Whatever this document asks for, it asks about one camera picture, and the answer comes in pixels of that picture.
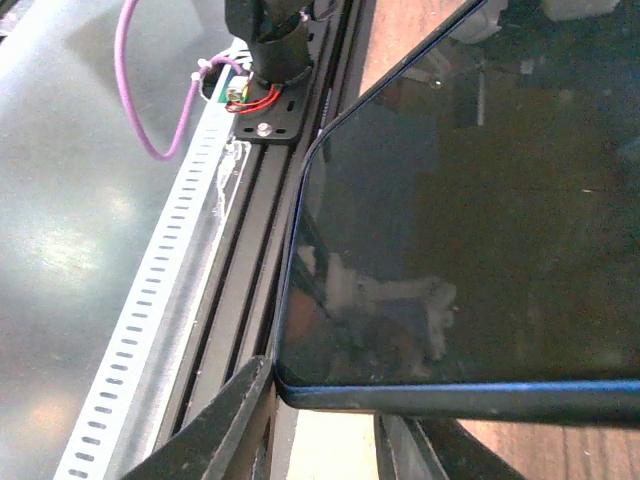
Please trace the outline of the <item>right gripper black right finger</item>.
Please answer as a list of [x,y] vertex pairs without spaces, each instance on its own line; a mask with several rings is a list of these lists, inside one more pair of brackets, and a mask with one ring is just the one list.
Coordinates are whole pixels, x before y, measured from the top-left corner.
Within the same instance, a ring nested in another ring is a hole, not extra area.
[[456,420],[374,416],[380,479],[521,479]]

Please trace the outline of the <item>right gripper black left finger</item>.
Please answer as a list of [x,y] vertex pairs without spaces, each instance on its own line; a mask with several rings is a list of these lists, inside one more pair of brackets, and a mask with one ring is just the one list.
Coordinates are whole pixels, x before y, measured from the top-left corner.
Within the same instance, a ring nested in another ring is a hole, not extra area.
[[268,479],[274,429],[272,361],[254,356],[195,419],[124,477]]

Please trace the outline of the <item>black phone front table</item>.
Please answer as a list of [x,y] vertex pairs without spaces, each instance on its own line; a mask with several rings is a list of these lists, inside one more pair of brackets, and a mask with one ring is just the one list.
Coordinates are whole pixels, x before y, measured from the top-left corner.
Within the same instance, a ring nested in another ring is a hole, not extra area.
[[639,5],[468,1],[310,149],[298,409],[639,424]]

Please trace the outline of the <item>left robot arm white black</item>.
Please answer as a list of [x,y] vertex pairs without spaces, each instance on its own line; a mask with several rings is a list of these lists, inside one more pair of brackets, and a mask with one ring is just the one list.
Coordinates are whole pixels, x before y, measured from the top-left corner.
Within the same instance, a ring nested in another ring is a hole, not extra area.
[[351,1],[226,1],[224,18],[247,45],[250,80],[291,87],[336,67]]

